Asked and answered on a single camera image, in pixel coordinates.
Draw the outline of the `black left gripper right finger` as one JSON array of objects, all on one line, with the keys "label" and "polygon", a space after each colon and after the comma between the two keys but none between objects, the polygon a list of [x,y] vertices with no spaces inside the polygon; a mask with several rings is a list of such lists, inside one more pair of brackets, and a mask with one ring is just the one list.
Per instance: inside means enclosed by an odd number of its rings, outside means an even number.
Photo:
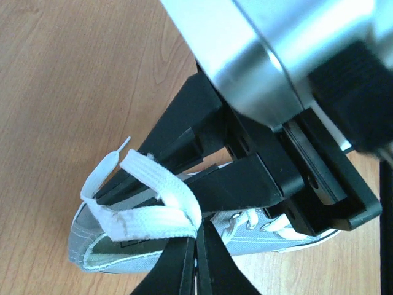
[{"label": "black left gripper right finger", "polygon": [[196,294],[259,294],[236,266],[213,223],[205,218],[195,245]]}]

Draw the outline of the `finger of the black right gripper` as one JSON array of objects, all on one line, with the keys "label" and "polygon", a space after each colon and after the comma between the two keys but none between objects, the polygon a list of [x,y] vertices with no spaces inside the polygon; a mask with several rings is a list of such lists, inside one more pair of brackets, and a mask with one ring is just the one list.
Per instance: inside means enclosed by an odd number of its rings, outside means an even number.
[{"label": "finger of the black right gripper", "polygon": [[222,148],[222,101],[202,72],[190,76],[138,148],[175,175]]},{"label": "finger of the black right gripper", "polygon": [[192,190],[204,215],[272,207],[284,200],[256,153],[221,168],[212,165],[194,175],[180,173],[178,177]]}]

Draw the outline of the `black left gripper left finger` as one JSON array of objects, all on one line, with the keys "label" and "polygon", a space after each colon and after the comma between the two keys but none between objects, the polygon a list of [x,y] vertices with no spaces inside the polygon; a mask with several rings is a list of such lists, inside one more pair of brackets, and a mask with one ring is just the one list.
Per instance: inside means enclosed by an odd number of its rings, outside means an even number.
[{"label": "black left gripper left finger", "polygon": [[193,237],[169,239],[153,269],[132,293],[195,294],[195,242]]}]

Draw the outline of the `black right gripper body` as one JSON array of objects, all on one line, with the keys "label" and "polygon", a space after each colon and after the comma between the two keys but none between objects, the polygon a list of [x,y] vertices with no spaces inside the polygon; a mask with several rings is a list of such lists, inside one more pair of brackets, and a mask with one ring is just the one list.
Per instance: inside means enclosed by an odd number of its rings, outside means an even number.
[{"label": "black right gripper body", "polygon": [[239,160],[256,153],[284,200],[261,208],[284,214],[301,234],[351,231],[382,212],[381,204],[312,109],[278,132],[233,110],[225,114],[228,151]]}]

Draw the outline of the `grey sneaker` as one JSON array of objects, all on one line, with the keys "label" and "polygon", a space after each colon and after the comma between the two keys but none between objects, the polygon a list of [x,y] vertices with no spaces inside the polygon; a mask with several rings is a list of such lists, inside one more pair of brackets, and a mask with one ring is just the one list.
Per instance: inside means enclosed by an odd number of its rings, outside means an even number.
[{"label": "grey sneaker", "polygon": [[[68,239],[71,262],[86,272],[147,272],[175,243],[194,246],[201,210],[182,180],[171,174],[158,181],[145,176],[148,189],[136,200],[107,206],[94,198],[106,178],[106,172],[95,170],[81,189],[82,204]],[[315,237],[300,234],[286,215],[271,219],[260,208],[216,213],[211,221],[233,256],[301,250],[337,234],[335,229]]]}]

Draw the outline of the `white shoelace of sneaker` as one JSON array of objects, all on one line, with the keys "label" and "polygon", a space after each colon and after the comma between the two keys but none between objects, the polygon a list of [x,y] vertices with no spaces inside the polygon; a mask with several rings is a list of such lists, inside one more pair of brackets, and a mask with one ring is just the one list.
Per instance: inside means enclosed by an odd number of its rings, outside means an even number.
[{"label": "white shoelace of sneaker", "polygon": [[[105,236],[114,242],[196,238],[204,214],[192,190],[178,174],[154,161],[151,155],[129,149],[121,158],[120,153],[130,139],[127,137],[97,164],[80,191],[82,201]],[[125,199],[112,205],[100,204],[95,194],[116,167],[135,182]]]}]

